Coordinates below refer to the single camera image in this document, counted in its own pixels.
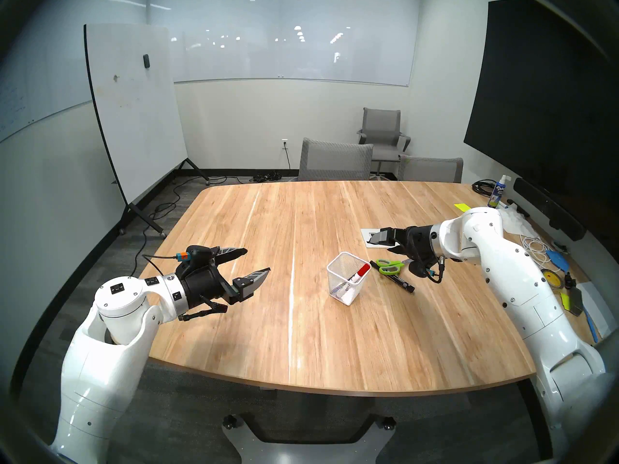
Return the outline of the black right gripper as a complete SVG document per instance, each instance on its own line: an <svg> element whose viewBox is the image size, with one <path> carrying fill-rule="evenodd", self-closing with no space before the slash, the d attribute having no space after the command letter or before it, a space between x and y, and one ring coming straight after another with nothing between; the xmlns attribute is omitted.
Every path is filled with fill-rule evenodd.
<svg viewBox="0 0 619 464"><path fill-rule="evenodd" d="M403 230L382 228L370 233L368 244L390 247L388 251L393 254L405 254L410 259L409 272L415 276L429 276L428 269L438 263L431 229L431 225L409 226Z"/></svg>

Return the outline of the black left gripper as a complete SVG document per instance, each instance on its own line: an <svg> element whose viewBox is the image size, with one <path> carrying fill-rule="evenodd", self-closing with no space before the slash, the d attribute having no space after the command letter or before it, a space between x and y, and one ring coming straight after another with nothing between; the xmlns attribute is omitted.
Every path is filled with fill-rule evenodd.
<svg viewBox="0 0 619 464"><path fill-rule="evenodd" d="M244 247L213 247L213 252L213 263L219 266L237 260L246 255L248 250ZM254 295L270 271L271 268L267 267L235 278L231 286L217 268L210 264L195 269L190 269L189 264L179 264L177 278L183 286L188 308L193 309L220 297L229 305L243 302Z"/></svg>

